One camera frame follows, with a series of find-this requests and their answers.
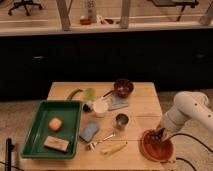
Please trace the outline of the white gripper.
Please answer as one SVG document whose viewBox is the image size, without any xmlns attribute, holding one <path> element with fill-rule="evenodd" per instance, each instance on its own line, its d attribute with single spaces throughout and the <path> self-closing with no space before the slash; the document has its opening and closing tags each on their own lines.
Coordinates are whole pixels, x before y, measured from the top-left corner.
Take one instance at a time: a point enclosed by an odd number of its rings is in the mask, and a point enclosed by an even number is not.
<svg viewBox="0 0 213 171">
<path fill-rule="evenodd" d="M 185 116 L 179 111 L 168 111 L 162 118 L 160 125 L 156 128 L 156 133 L 162 133 L 163 129 L 166 131 L 163 132 L 161 141 L 164 142 L 171 138 L 172 133 L 178 132 L 182 129 L 185 124 Z"/>
</svg>

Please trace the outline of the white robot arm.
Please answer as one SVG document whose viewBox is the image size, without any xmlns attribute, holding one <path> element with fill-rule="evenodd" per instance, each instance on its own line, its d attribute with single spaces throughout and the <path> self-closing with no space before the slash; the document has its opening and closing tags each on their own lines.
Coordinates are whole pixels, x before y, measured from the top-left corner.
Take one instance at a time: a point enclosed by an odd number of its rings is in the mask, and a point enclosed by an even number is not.
<svg viewBox="0 0 213 171">
<path fill-rule="evenodd" d="M 209 99 L 201 92 L 181 91 L 173 99 L 173 106 L 162 115 L 157 132 L 166 141 L 180 131 L 189 119 L 194 119 L 213 134 L 213 111 Z"/>
</svg>

